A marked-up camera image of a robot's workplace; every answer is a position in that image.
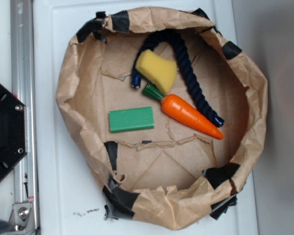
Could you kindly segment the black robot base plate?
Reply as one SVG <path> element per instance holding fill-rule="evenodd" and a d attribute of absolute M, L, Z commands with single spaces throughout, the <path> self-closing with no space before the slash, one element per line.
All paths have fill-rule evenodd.
<path fill-rule="evenodd" d="M 26 153 L 25 106 L 0 83 L 0 182 Z"/>

